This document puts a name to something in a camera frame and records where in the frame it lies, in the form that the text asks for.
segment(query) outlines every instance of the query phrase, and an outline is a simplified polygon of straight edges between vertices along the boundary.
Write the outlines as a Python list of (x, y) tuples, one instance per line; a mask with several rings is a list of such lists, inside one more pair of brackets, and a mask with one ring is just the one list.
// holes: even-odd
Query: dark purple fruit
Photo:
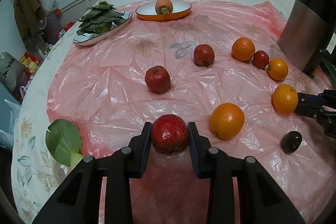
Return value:
[(286, 154), (292, 154), (299, 148), (301, 143), (301, 134), (297, 131), (290, 131), (282, 137), (280, 146)]

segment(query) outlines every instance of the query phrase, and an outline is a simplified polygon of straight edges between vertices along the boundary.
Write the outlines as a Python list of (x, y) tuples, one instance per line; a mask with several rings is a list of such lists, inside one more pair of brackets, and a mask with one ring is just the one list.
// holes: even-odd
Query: speckled red fruit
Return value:
[(211, 46), (200, 44), (194, 49), (194, 62), (199, 66), (209, 66), (215, 60), (215, 52)]
[(151, 138), (155, 151), (161, 154), (182, 152), (189, 142), (185, 122), (174, 114), (163, 115), (152, 124)]
[(170, 87), (170, 75), (162, 66), (155, 66), (146, 72), (145, 82), (150, 91), (163, 92)]
[(264, 69), (268, 65), (269, 56), (264, 51), (255, 52), (252, 60), (252, 64), (259, 69)]

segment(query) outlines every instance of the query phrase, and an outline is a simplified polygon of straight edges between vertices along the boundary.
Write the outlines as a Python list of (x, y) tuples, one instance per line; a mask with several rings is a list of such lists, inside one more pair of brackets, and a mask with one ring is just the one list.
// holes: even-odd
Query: pink plastic sheet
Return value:
[[(312, 223), (336, 189), (335, 150), (315, 120), (279, 116), (271, 96), (282, 83), (318, 94), (331, 88), (329, 81), (319, 69), (314, 80), (308, 78), (282, 54), (277, 40), (285, 21), (270, 2), (250, 7), (189, 1), (192, 13), (171, 22), (137, 19), (135, 9), (149, 1), (120, 7), (134, 14), (127, 27), (92, 47), (73, 47), (49, 89), (50, 122), (74, 122), (82, 136), (82, 153), (99, 158), (126, 146), (146, 121), (163, 114), (195, 121), (199, 133), (228, 155), (256, 157), (305, 221)], [(289, 65), (286, 80), (275, 82), (266, 71), (235, 60), (231, 46), (239, 37), (252, 39), (256, 50), (266, 51), (270, 58), (284, 59)], [(192, 61), (193, 49), (203, 43), (216, 54), (210, 67)], [(146, 87), (145, 73), (155, 65), (164, 66), (172, 78), (166, 93), (154, 94)], [(245, 114), (243, 129), (230, 140), (213, 136), (208, 125), (209, 115), (225, 102), (238, 105)], [(279, 142), (291, 130), (299, 131), (303, 142), (294, 154), (286, 155)], [(208, 193), (209, 181), (195, 177), (188, 149), (170, 156), (152, 149), (144, 177), (131, 181), (134, 221), (203, 224)]]

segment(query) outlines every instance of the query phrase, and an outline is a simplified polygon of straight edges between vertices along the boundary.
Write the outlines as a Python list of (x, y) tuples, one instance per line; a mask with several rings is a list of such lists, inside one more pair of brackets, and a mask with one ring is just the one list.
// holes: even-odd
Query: brown jacket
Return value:
[(14, 18), (21, 37), (39, 32), (37, 20), (44, 17), (40, 0), (14, 0)]

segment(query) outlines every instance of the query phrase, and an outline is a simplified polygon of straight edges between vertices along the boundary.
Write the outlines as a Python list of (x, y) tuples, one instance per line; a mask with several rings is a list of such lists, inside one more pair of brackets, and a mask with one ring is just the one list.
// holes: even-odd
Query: silver screw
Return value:
[(217, 153), (218, 153), (218, 148), (210, 147), (210, 148), (209, 148), (209, 152), (210, 152), (211, 154), (217, 154)]
[(88, 155), (88, 156), (85, 156), (85, 157), (83, 158), (83, 160), (84, 160), (85, 162), (90, 162), (90, 161), (93, 160), (93, 157), (92, 157), (91, 155)]
[(124, 154), (128, 154), (131, 151), (132, 151), (132, 149), (130, 147), (128, 147), (128, 146), (123, 147), (122, 150), (121, 150), (121, 152), (124, 153)]
[(255, 158), (252, 157), (252, 156), (248, 156), (248, 157), (246, 158), (246, 161), (247, 161), (248, 163), (250, 163), (250, 164), (253, 164), (253, 163), (255, 163)]

